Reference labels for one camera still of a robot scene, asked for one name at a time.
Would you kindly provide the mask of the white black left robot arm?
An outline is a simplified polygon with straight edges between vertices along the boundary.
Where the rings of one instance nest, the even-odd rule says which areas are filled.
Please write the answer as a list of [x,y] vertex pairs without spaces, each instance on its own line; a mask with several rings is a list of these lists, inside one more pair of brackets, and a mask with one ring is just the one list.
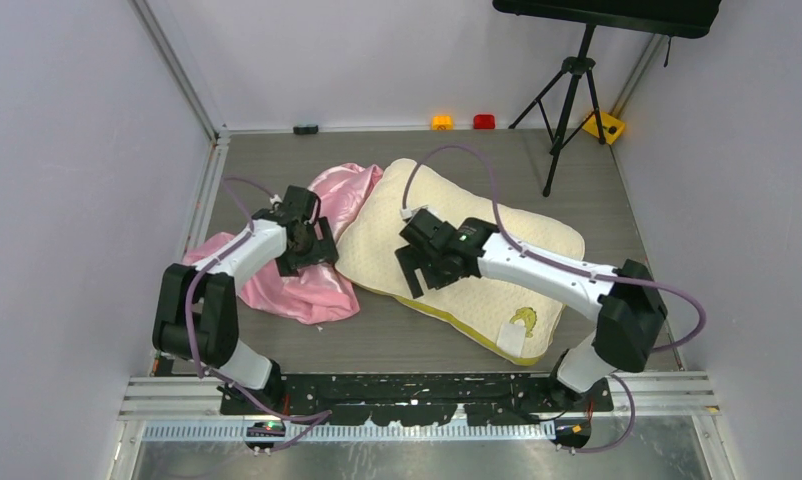
[[275,412],[285,396],[281,369],[241,340],[237,295],[269,264],[283,277],[333,265],[339,255],[320,212],[316,193],[290,186],[211,255],[191,265],[170,265],[162,277],[153,347],[193,362],[201,376],[222,376],[226,392],[245,398],[257,412]]

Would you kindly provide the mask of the pink floral pillowcase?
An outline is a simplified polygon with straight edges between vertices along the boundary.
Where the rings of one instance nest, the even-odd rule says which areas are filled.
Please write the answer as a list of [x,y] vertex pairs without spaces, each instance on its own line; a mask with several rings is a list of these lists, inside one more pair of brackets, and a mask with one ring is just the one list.
[[[383,177],[377,165],[345,163],[318,174],[308,189],[321,200],[334,240],[353,223]],[[327,263],[282,276],[275,261],[235,278],[236,296],[248,307],[291,318],[305,325],[343,320],[360,311],[352,283]]]

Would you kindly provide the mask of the white pillow with yellow trim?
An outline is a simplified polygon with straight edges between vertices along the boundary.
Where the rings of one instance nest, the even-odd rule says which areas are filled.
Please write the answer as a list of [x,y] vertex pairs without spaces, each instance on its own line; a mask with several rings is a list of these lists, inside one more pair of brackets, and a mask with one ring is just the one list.
[[482,347],[519,366],[536,364],[554,339],[564,304],[502,281],[463,279],[422,297],[411,296],[395,256],[405,242],[401,202],[428,206],[453,226],[468,217],[493,221],[491,201],[427,166],[398,159],[385,169],[357,217],[337,242],[337,271],[357,286],[450,324]]

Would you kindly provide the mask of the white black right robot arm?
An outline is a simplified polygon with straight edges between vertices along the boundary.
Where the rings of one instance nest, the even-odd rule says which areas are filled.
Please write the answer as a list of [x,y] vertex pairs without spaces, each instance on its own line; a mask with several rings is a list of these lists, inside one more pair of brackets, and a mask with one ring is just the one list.
[[529,289],[580,313],[595,330],[566,350],[549,374],[543,397],[573,410],[604,377],[640,373],[668,309],[648,268],[585,263],[510,237],[499,222],[469,217],[454,227],[427,208],[405,209],[395,256],[412,297],[475,277]]

